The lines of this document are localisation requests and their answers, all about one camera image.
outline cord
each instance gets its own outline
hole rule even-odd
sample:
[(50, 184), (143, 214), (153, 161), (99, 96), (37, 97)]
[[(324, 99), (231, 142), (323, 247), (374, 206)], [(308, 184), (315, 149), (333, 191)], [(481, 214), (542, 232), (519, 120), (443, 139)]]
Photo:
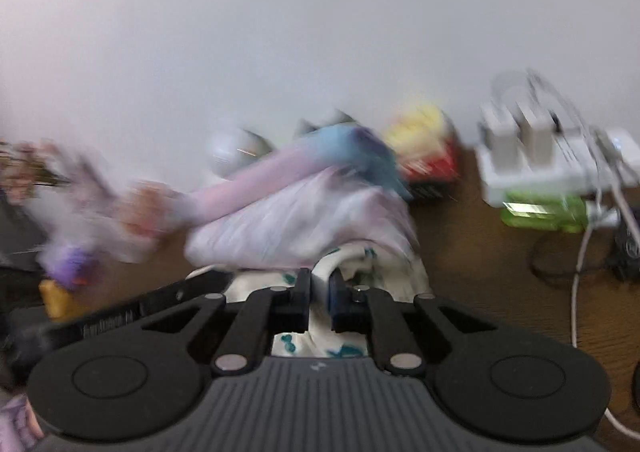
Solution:
[[(589, 240), (593, 234), (593, 225), (589, 225), (584, 235), (582, 236), (582, 242), (580, 244), (580, 252), (578, 253), (578, 262), (575, 267), (574, 282), (571, 287), (571, 345), (578, 348), (578, 286), (580, 285), (580, 274), (582, 273), (582, 265), (584, 263), (584, 255), (587, 253), (587, 246)], [(625, 436), (640, 441), (640, 432), (636, 432), (622, 423), (620, 423), (613, 413), (607, 408), (604, 411), (604, 416), (609, 420), (610, 424)]]
[[(558, 90), (556, 90), (556, 88), (553, 87), (553, 85), (551, 85), (551, 83), (547, 82), (545, 79), (543, 79), (542, 76), (537, 74), (535, 71), (528, 70), (527, 73), (529, 74), (529, 78), (531, 82), (532, 96), (536, 101), (537, 101), (537, 95), (535, 92), (535, 86), (534, 86), (535, 84), (543, 88), (548, 93), (552, 94), (558, 100), (558, 102), (562, 105), (564, 110), (573, 117), (574, 121), (578, 123), (580, 127), (580, 131), (582, 132), (582, 135), (584, 136), (584, 139), (587, 143), (589, 152), (591, 153), (591, 157), (593, 158), (593, 161), (596, 164), (596, 172), (598, 175), (597, 177), (598, 182), (596, 185), (596, 205), (598, 208), (598, 212), (600, 212), (602, 208), (601, 165), (602, 165), (602, 160), (604, 159), (602, 152), (597, 147), (593, 139), (593, 136), (591, 135), (591, 133), (588, 131), (586, 127), (586, 123), (584, 122), (582, 115), (580, 114), (580, 111), (578, 111), (578, 109), (574, 106), (574, 104), (571, 101), (564, 98), (558, 92)], [(629, 204), (626, 202), (624, 194), (622, 193), (622, 187), (620, 185), (620, 180), (618, 176), (616, 175), (615, 172), (610, 172), (610, 174), (611, 174), (610, 179), (611, 179), (611, 189), (612, 189), (613, 197), (616, 200), (618, 207), (620, 208), (620, 214), (622, 218), (625, 220), (627, 228), (631, 232), (631, 235), (636, 241), (636, 244), (638, 244), (638, 246), (640, 247), (640, 228), (638, 228), (638, 223), (636, 222), (636, 218), (633, 215), (633, 212), (631, 211)], [(580, 285), (580, 274), (582, 273), (582, 266), (584, 264), (584, 255), (587, 252), (587, 246), (589, 244), (589, 240), (591, 239), (591, 235), (593, 234), (593, 229), (594, 229), (593, 225), (594, 223), (590, 222), (590, 224), (587, 226), (587, 229), (584, 232), (584, 235), (582, 236), (582, 242), (580, 243), (580, 251), (578, 252), (578, 261), (575, 266), (574, 281), (571, 287), (571, 344), (576, 349), (578, 348), (578, 321), (577, 321), (578, 286)], [(612, 424), (613, 427), (618, 432), (620, 432), (620, 434), (623, 434), (633, 440), (640, 441), (640, 432), (636, 432), (635, 430), (632, 430), (624, 426), (622, 423), (620, 423), (616, 419), (616, 417), (608, 408), (604, 411), (604, 415), (607, 418), (607, 420), (609, 420), (610, 424)]]
[[(527, 256), (527, 267), (529, 271), (539, 279), (547, 280), (547, 279), (557, 279), (557, 278), (572, 278), (575, 275), (575, 268), (572, 270), (563, 270), (562, 272), (550, 272), (540, 268), (536, 261), (541, 254), (542, 246), (549, 241), (554, 235), (557, 235), (558, 232), (549, 232), (540, 237), (531, 248), (529, 255)], [(597, 272), (599, 270), (608, 270), (612, 267), (613, 262), (612, 259), (607, 257), (600, 264), (596, 266), (590, 266), (588, 268), (581, 268), (580, 275), (586, 275), (587, 273)]]

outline white ball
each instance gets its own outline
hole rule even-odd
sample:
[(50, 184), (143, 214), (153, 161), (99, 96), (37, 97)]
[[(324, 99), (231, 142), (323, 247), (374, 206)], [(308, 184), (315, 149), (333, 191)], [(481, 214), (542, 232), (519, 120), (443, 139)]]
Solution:
[(258, 134), (232, 128), (211, 137), (207, 143), (207, 160), (213, 174), (226, 178), (272, 150), (271, 144)]

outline black object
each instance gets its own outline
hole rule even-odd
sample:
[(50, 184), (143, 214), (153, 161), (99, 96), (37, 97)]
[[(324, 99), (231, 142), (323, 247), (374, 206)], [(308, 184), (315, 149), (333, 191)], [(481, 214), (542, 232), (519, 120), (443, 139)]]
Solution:
[[(632, 212), (636, 221), (640, 222), (640, 209), (633, 208)], [(620, 280), (640, 278), (640, 250), (624, 219), (620, 220), (620, 225), (614, 233), (609, 258), (613, 272)]]
[(329, 283), (366, 358), (268, 356), (308, 323), (310, 272), (246, 302), (201, 297), (47, 355), (28, 384), (37, 451), (601, 451), (590, 356), (447, 300)]
[(410, 182), (407, 190), (411, 194), (412, 200), (420, 199), (442, 199), (451, 196), (453, 181), (430, 180), (425, 182)]
[(22, 207), (14, 206), (0, 190), (0, 263), (6, 268), (37, 272), (36, 255), (46, 235)]
[(634, 371), (634, 378), (631, 383), (631, 398), (634, 401), (635, 410), (640, 412), (640, 362), (636, 364), (636, 370)]
[(335, 330), (367, 332), (377, 365), (393, 374), (394, 356), (414, 356), (419, 364), (404, 374), (424, 378), (447, 412), (485, 435), (521, 444), (567, 440), (595, 429), (607, 408), (600, 364), (556, 340), (449, 300), (417, 296), (407, 305), (379, 289), (354, 292), (339, 274), (330, 278), (330, 297)]
[[(531, 248), (529, 255), (527, 255), (527, 266), (529, 271), (542, 280), (556, 279), (556, 278), (572, 278), (575, 275), (575, 268), (570, 270), (544, 270), (538, 265), (538, 259), (542, 254), (542, 247), (547, 244), (553, 237), (557, 236), (559, 232), (547, 232), (543, 234)], [(587, 275), (588, 273), (597, 272), (599, 270), (610, 270), (615, 264), (616, 259), (612, 256), (605, 258), (600, 264), (595, 266), (583, 266), (579, 275)]]
[(33, 320), (33, 316), (20, 317), (25, 311), (14, 310), (2, 316), (4, 366), (11, 372), (13, 383), (23, 385), (31, 369), (45, 354), (78, 340), (117, 329), (203, 294), (222, 292), (231, 279), (232, 274), (229, 272), (209, 270), (67, 323), (50, 322), (43, 317), (39, 320)]
[(0, 267), (0, 312), (9, 313), (18, 308), (42, 306), (41, 272), (25, 272), (15, 268)]

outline brown floor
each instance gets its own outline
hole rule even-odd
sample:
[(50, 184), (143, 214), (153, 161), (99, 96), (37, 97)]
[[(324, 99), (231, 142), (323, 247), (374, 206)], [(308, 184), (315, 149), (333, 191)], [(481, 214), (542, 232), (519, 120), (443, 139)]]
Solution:
[[(465, 180), (452, 198), (412, 206), (434, 292), (569, 343), (571, 279), (545, 283), (529, 272), (527, 254), (541, 233), (503, 225), (498, 210), (482, 201), (472, 153), (464, 155), (463, 167)], [(640, 204), (640, 191), (630, 194), (633, 197)], [(544, 246), (550, 254), (545, 267), (575, 267), (580, 238), (554, 236)], [(600, 262), (609, 244), (610, 232), (597, 233), (588, 261)], [(640, 284), (623, 284), (610, 272), (585, 276), (578, 292), (578, 338), (580, 347), (609, 373), (611, 410), (640, 432), (630, 395), (640, 360)], [(622, 437), (607, 421), (600, 424), (596, 438), (612, 451), (640, 451), (640, 443)]]

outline black cable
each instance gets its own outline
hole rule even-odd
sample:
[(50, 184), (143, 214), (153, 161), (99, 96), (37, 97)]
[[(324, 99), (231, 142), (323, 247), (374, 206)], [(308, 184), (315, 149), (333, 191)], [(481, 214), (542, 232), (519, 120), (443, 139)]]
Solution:
[[(531, 250), (529, 251), (529, 255), (527, 256), (527, 267), (529, 268), (529, 271), (537, 278), (540, 278), (543, 280), (550, 279), (550, 278), (552, 279), (572, 278), (575, 275), (575, 268), (572, 268), (571, 270), (562, 270), (562, 272), (549, 272), (547, 270), (540, 268), (536, 264), (536, 261), (541, 255), (541, 252), (540, 252), (541, 247), (544, 245), (544, 243), (549, 241), (554, 235), (557, 235), (558, 233), (559, 232), (548, 232), (544, 234), (533, 244), (533, 246), (531, 247)], [(614, 262), (612, 258), (606, 257), (600, 264), (596, 266), (590, 266), (588, 268), (583, 267), (582, 270), (580, 271), (580, 276), (585, 275), (587, 273), (598, 272), (599, 270), (609, 270), (613, 267), (613, 265), (614, 265)]]

